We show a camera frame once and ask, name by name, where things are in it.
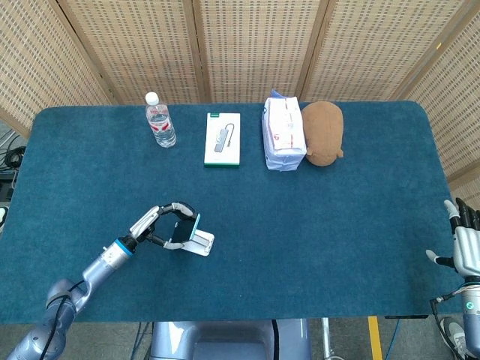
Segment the metal table leg pole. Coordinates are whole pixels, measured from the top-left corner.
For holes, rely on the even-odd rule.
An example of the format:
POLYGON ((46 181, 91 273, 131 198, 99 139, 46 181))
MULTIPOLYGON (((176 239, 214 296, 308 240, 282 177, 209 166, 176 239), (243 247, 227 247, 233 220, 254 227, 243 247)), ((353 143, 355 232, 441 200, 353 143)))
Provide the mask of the metal table leg pole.
POLYGON ((333 352, 332 352, 332 346, 331 346, 329 318, 322 317, 321 325, 322 325, 323 359, 330 360, 333 355, 333 352))

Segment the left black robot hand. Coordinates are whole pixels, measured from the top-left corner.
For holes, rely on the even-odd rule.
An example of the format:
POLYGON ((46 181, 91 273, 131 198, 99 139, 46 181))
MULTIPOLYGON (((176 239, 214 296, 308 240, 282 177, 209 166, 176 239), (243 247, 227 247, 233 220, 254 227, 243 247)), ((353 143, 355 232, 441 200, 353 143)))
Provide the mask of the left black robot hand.
POLYGON ((200 213, 185 202, 171 202, 166 205, 156 205, 150 208, 128 231, 128 234, 120 239, 120 242, 134 253, 139 243, 148 240, 160 245, 167 250, 178 250, 185 246, 187 240, 180 243, 164 241, 155 235, 155 223, 162 215, 174 213, 182 221, 193 221, 195 224, 200 219, 200 213))

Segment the blue felt table mat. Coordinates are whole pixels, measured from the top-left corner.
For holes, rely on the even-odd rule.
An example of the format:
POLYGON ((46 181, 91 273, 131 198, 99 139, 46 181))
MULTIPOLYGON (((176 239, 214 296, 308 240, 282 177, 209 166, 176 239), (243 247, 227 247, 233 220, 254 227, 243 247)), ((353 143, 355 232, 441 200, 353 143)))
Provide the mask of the blue felt table mat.
POLYGON ((144 242, 96 290, 92 322, 420 315, 461 277, 431 126, 412 101, 343 102, 343 157, 271 171, 260 103, 173 105, 172 148, 142 106, 69 106, 34 120, 0 237, 0 324, 33 323, 152 206, 200 213, 208 256, 144 242), (239 167, 205 166, 207 113, 241 115, 239 167))

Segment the grey white sneaker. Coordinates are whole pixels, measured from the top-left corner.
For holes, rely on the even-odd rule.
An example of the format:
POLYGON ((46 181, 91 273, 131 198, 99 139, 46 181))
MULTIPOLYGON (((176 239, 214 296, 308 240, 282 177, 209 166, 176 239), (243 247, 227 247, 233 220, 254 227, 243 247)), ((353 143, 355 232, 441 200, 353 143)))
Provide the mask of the grey white sneaker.
POLYGON ((447 316, 440 321, 440 325, 445 332, 444 343, 446 345, 452 344, 454 350, 464 360, 467 354, 467 346, 464 329, 461 324, 454 318, 447 316))

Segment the clear plastic water bottle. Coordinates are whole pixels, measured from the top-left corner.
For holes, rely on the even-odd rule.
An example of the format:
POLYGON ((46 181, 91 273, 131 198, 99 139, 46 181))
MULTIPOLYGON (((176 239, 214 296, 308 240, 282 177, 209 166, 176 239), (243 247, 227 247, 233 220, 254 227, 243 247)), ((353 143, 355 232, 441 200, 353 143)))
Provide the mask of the clear plastic water bottle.
POLYGON ((164 148, 173 147, 176 144, 176 132, 168 106, 153 91, 145 95, 145 102, 145 117, 157 144, 164 148))

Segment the woven bamboo folding screen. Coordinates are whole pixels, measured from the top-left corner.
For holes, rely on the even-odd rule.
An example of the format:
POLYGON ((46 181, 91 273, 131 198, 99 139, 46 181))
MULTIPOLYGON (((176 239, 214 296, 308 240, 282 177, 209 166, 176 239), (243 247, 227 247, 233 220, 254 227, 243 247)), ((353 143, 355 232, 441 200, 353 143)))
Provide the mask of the woven bamboo folding screen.
POLYGON ((411 100, 480 207, 480 0, 0 0, 0 137, 58 105, 411 100))

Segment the black smartphone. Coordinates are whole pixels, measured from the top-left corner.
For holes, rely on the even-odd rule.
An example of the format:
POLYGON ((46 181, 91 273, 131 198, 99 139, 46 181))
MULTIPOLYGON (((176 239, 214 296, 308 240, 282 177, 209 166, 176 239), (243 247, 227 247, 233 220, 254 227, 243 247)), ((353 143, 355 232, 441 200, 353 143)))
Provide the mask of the black smartphone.
POLYGON ((191 241, 195 235, 199 221, 200 214, 195 214, 193 217, 185 217, 180 219, 175 224, 171 242, 185 243, 191 241))

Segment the white tissue pack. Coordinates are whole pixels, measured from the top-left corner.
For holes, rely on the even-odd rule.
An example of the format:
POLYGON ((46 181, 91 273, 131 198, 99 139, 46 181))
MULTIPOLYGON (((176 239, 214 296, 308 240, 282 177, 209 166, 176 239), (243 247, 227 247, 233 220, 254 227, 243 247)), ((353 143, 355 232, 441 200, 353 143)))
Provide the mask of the white tissue pack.
POLYGON ((271 90, 263 107, 262 135, 267 168, 281 172, 297 170, 307 153, 297 97, 271 90))

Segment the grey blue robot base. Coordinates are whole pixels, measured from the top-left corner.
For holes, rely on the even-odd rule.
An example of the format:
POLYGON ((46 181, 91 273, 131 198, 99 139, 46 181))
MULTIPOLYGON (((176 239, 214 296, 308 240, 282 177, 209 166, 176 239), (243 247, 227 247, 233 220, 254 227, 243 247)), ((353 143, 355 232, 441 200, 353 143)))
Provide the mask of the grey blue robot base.
POLYGON ((148 360, 312 360, 306 319, 156 322, 148 360))

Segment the white green USB hub box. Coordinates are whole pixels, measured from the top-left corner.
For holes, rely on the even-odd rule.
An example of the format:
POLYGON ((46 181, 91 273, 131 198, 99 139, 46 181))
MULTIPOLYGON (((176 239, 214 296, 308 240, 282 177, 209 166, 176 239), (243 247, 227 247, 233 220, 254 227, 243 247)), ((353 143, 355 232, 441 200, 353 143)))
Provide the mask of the white green USB hub box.
POLYGON ((239 167, 241 153, 241 115, 208 112, 206 117, 204 165, 239 167))

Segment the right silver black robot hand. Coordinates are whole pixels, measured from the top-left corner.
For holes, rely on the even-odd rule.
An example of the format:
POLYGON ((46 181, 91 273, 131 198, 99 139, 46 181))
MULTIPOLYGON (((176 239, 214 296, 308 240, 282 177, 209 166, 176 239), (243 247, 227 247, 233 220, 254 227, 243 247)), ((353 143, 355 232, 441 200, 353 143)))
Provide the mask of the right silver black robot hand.
POLYGON ((432 250, 425 253, 433 263, 454 269, 466 282, 480 283, 480 210, 459 197, 455 201, 456 205, 448 199, 444 201, 453 237, 453 256, 438 256, 432 250))

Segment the white folding phone stand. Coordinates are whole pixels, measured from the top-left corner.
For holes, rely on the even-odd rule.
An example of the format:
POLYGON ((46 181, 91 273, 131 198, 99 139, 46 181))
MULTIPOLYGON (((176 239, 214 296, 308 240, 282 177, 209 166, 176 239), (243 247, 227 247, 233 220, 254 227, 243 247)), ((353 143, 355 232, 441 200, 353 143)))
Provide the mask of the white folding phone stand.
POLYGON ((195 235, 191 241, 175 244, 181 245, 180 250, 207 257, 210 254, 214 241, 215 236, 213 234, 202 231, 198 229, 197 226, 195 235))

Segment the brown plush toy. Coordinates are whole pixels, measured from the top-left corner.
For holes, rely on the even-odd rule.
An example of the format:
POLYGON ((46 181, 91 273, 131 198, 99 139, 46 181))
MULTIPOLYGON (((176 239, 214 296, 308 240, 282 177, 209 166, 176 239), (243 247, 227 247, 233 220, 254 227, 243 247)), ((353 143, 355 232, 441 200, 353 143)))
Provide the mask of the brown plush toy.
POLYGON ((342 141, 344 117, 332 102, 316 101, 302 111, 307 160, 318 167, 327 167, 344 156, 342 141))

